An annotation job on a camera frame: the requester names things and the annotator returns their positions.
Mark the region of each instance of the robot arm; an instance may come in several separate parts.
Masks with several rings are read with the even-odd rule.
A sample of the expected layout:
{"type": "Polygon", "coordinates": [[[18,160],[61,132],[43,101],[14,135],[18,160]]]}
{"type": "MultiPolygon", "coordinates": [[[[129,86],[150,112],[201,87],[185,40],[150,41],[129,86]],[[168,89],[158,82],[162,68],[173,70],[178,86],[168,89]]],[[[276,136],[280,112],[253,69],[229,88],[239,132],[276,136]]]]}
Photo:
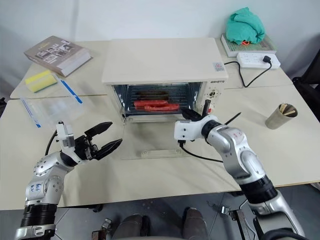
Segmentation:
{"type": "Polygon", "coordinates": [[[71,128],[62,122],[56,125],[61,151],[45,155],[33,168],[33,177],[25,190],[25,207],[16,240],[49,240],[55,234],[55,213],[64,191],[66,174],[77,164],[91,159],[100,160],[112,153],[122,142],[118,139],[104,145],[100,150],[91,140],[106,131],[112,122],[103,122],[74,139],[71,128]]]}
{"type": "Polygon", "coordinates": [[[256,215],[254,226],[258,235],[286,229],[304,236],[304,231],[282,194],[275,189],[255,152],[249,147],[246,135],[237,128],[217,122],[213,115],[184,117],[177,121],[174,138],[178,141],[203,138],[221,155],[226,171],[239,184],[256,215]]]}

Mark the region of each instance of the gray floor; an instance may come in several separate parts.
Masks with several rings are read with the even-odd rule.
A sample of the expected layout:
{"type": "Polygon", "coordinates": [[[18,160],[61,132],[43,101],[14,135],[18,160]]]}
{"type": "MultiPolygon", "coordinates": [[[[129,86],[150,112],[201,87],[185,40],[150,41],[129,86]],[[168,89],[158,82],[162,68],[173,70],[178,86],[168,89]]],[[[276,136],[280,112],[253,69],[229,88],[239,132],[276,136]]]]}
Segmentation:
{"type": "MultiPolygon", "coordinates": [[[[282,187],[279,190],[300,221],[306,237],[320,239],[320,191],[309,185],[282,187]]],[[[181,222],[186,207],[196,207],[206,220],[212,240],[241,239],[238,225],[230,217],[217,214],[213,205],[221,204],[237,209],[243,196],[233,197],[229,193],[212,193],[187,196],[164,197],[128,202],[108,203],[103,210],[94,213],[87,208],[59,208],[56,213],[56,235],[52,240],[89,240],[91,232],[99,230],[105,217],[116,226],[125,217],[140,213],[151,218],[153,236],[181,237],[181,222]]],[[[252,225],[253,214],[246,204],[245,217],[252,225]]],[[[22,210],[0,211],[0,239],[14,239],[19,227],[22,210]]]]}

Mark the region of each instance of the white table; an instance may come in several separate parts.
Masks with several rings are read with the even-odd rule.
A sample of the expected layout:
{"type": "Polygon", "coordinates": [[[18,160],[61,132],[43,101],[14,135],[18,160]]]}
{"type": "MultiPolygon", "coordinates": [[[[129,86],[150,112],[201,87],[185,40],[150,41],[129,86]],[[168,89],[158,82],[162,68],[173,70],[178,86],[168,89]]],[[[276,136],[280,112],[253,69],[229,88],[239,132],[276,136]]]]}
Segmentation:
{"type": "MultiPolygon", "coordinates": [[[[240,189],[221,163],[193,157],[141,158],[143,150],[177,148],[173,122],[123,126],[107,96],[82,99],[95,107],[86,106],[86,114],[72,123],[75,137],[100,122],[113,121],[93,142],[101,147],[118,138],[124,140],[108,157],[78,165],[66,176],[60,207],[240,189]]],[[[294,86],[226,89],[215,114],[224,123],[238,112],[242,114],[230,125],[246,133],[276,186],[320,181],[320,125],[294,86]],[[282,102],[293,104],[298,117],[279,129],[266,128],[265,119],[282,102]]],[[[52,130],[36,128],[21,102],[11,100],[0,118],[0,132],[0,209],[22,209],[32,167],[43,156],[52,130]]],[[[220,159],[201,139],[186,148],[220,159]]],[[[57,150],[59,145],[53,142],[50,151],[57,150]]]]}
{"type": "MultiPolygon", "coordinates": [[[[230,61],[236,61],[235,57],[228,57],[226,51],[220,41],[219,38],[215,39],[220,54],[222,56],[222,60],[224,63],[230,61]]],[[[105,59],[108,52],[108,45],[110,41],[84,41],[77,42],[82,47],[88,48],[90,50],[93,59],[88,61],[86,64],[81,66],[79,69],[71,73],[65,80],[69,84],[69,86],[77,93],[79,96],[88,96],[88,95],[104,95],[107,93],[105,87],[101,83],[103,69],[105,65],[105,59]]],[[[225,84],[226,89],[236,89],[242,88],[242,82],[238,73],[238,65],[232,63],[225,66],[229,75],[229,79],[225,84]]],[[[32,63],[29,70],[26,72],[22,81],[15,88],[15,90],[11,93],[11,99],[19,99],[19,87],[24,84],[26,78],[31,77],[35,74],[41,73],[45,71],[46,68],[32,63]]],[[[241,73],[244,78],[244,82],[248,84],[254,77],[260,74],[263,69],[242,69],[241,73]]],[[[256,81],[254,81],[249,88],[254,87],[269,87],[269,86],[287,86],[292,85],[292,81],[288,78],[288,76],[284,73],[281,68],[272,69],[261,77],[259,77],[256,81]]],[[[61,92],[57,94],[53,94],[50,97],[63,97],[61,92]]],[[[29,93],[25,97],[29,98],[42,98],[48,96],[42,96],[42,92],[37,94],[29,93]]]]}

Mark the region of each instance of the cup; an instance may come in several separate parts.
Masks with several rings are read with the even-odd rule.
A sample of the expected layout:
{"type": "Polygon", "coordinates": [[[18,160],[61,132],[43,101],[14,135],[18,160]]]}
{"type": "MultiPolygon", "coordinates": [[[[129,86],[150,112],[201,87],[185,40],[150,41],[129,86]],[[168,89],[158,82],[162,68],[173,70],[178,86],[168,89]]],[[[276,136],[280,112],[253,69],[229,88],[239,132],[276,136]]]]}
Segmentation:
{"type": "Polygon", "coordinates": [[[298,116],[298,111],[293,105],[282,103],[265,120],[265,125],[269,129],[277,129],[296,116],[298,116]]]}

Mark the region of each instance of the label sticker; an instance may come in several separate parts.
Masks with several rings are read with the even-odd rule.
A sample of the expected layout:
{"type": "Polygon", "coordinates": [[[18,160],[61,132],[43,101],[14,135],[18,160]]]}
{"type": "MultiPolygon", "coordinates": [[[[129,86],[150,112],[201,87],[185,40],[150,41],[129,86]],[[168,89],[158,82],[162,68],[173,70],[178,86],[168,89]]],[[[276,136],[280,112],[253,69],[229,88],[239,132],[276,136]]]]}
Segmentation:
{"type": "Polygon", "coordinates": [[[225,70],[224,65],[221,62],[213,62],[212,64],[216,72],[221,72],[225,70]]]}

